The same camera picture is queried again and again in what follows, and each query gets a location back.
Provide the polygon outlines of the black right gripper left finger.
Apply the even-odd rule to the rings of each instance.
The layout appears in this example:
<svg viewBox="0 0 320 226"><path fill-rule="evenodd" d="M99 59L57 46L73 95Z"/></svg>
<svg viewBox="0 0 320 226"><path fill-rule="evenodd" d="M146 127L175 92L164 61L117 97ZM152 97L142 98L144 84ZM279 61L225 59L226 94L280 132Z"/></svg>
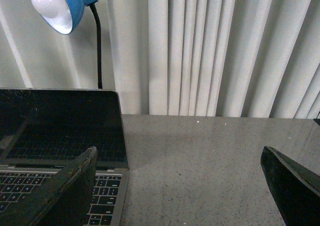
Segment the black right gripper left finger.
<svg viewBox="0 0 320 226"><path fill-rule="evenodd" d="M84 225L97 165L92 146L31 194L8 206L1 225Z"/></svg>

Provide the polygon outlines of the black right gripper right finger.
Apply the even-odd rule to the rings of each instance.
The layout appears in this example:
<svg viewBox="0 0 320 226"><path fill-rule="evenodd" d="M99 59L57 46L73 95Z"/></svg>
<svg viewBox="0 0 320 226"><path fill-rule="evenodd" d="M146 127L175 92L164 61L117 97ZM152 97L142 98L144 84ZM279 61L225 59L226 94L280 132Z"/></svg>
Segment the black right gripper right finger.
<svg viewBox="0 0 320 226"><path fill-rule="evenodd" d="M263 148L260 164L286 225L320 224L320 176L272 147Z"/></svg>

